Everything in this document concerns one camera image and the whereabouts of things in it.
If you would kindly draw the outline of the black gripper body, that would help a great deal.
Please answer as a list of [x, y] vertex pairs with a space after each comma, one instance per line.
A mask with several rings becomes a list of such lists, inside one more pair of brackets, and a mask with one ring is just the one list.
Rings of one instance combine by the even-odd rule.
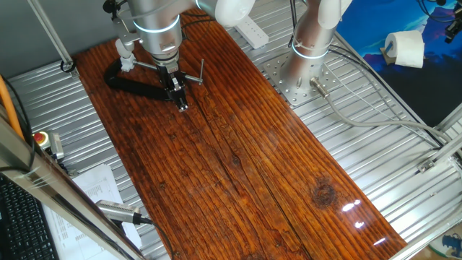
[[179, 70], [178, 62], [157, 65], [157, 68], [160, 73], [160, 81], [164, 85], [169, 100], [176, 104], [178, 98], [186, 97], [184, 76]]

